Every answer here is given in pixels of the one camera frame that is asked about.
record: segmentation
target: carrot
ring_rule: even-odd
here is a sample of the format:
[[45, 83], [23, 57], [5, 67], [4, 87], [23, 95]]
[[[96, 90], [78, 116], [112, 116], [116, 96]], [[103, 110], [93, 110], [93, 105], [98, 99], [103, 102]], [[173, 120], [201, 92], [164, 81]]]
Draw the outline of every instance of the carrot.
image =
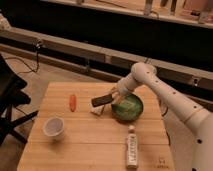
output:
[[72, 95], [70, 95], [70, 102], [69, 102], [70, 104], [70, 110], [72, 111], [72, 112], [75, 112], [75, 110], [76, 110], [76, 103], [77, 103], [77, 100], [76, 100], [76, 95], [74, 95], [74, 94], [72, 94]]

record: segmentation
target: white bottle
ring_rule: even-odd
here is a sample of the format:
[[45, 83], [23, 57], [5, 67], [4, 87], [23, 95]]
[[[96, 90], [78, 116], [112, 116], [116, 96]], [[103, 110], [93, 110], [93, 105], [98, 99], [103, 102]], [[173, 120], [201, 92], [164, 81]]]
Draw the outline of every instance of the white bottle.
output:
[[126, 166], [128, 169], [136, 169], [138, 167], [138, 139], [133, 125], [129, 126], [129, 133], [127, 136]]

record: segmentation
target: bottle cap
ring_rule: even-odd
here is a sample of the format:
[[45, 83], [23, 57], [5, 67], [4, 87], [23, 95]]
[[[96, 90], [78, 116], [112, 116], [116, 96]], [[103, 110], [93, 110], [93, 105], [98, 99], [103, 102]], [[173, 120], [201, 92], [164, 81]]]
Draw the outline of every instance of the bottle cap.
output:
[[130, 133], [135, 132], [135, 126], [134, 126], [134, 125], [130, 125], [130, 126], [129, 126], [129, 132], [130, 132]]

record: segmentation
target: tan floor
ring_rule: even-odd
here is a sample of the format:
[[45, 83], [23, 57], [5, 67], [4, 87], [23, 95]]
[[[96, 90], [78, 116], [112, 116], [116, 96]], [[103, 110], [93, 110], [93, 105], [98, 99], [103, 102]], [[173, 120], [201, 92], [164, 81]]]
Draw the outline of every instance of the tan floor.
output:
[[[35, 62], [24, 59], [30, 66], [35, 66]], [[20, 61], [8, 60], [8, 64], [15, 72], [28, 70]], [[80, 75], [67, 70], [40, 64], [38, 74], [21, 74], [23, 79], [28, 82], [24, 91], [32, 98], [30, 105], [23, 105], [19, 108], [25, 112], [38, 110], [42, 102], [43, 95], [50, 81], [71, 81], [71, 82], [102, 82], [101, 80]], [[14, 118], [22, 114], [14, 110]], [[193, 155], [193, 135], [190, 131], [169, 111], [164, 117], [165, 126], [171, 138], [171, 151], [174, 158], [176, 171], [190, 171]], [[18, 128], [25, 137], [29, 135], [33, 122], [29, 121]], [[23, 152], [24, 145], [11, 136], [7, 136], [0, 147], [0, 171], [15, 171]]]

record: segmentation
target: green bowl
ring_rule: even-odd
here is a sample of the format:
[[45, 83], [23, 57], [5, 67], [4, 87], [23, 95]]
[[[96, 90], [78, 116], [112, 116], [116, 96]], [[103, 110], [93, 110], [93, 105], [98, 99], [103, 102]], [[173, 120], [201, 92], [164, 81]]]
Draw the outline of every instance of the green bowl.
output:
[[113, 115], [119, 121], [132, 122], [143, 112], [143, 102], [134, 94], [126, 96], [119, 104], [112, 104]]

